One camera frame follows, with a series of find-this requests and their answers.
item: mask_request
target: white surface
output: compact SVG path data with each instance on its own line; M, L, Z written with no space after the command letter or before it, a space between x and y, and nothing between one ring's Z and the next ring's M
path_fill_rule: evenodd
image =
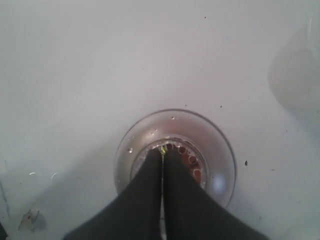
M0 221L12 239L56 240L99 212L116 196L113 160L127 129L185 105L233 146L230 212L272 239L320 218L314 102L303 84L277 92L277 79L291 86L285 68L268 82L314 4L0 0L0 181L10 214L1 198ZM300 94L306 115L286 105ZM30 208L46 224L26 235L18 226Z

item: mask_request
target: metal drain cover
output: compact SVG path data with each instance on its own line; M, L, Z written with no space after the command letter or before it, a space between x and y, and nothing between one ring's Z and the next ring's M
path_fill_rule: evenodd
M216 125L187 110L168 109L137 122L122 139L115 159L114 181L120 193L137 174L150 149L177 148L199 185L221 206L231 200L236 165L231 146Z

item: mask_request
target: white floor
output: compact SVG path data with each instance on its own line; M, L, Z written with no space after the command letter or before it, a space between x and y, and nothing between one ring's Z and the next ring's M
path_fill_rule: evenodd
M198 112L230 140L236 217L275 240L320 221L315 5L0 0L0 222L11 239L58 240L110 203L122 136L166 108ZM30 209L33 232L19 228Z

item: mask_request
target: shower drain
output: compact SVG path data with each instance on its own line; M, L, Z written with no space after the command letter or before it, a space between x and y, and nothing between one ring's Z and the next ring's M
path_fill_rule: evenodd
M135 177L148 151L155 148L162 155L176 149L195 181L222 207L228 205L236 181L231 145L207 118L181 109L152 113L126 133L117 149L114 165L118 193Z

